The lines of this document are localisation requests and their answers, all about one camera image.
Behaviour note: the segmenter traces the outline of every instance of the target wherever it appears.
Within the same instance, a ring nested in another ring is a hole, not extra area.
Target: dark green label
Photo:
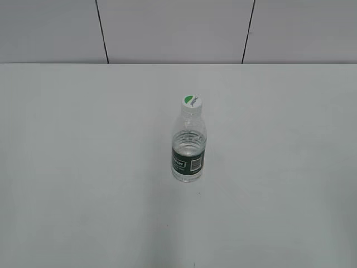
[[[182,175],[194,175],[203,168],[205,150],[199,155],[183,156],[172,149],[172,166]]]

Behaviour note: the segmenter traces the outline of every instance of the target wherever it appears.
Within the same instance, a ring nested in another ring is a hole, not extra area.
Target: clear plastic bottle
[[[172,135],[171,169],[179,181],[192,182],[202,174],[207,130],[201,111],[200,97],[188,95],[183,98],[181,114]]]

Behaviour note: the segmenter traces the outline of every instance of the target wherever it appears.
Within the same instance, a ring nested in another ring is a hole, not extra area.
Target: white table
[[[0,65],[0,267],[357,267],[357,65]],[[202,178],[171,174],[204,100]]]

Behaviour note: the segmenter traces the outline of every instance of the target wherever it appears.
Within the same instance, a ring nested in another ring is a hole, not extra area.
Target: green logo on cap
[[[185,98],[185,103],[188,103],[192,98],[193,98],[194,96],[187,96],[186,98]]]

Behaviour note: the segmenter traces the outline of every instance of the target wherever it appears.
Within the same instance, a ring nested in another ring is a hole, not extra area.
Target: white bottle cap
[[[182,110],[186,113],[200,113],[202,100],[197,95],[188,95],[182,99]]]

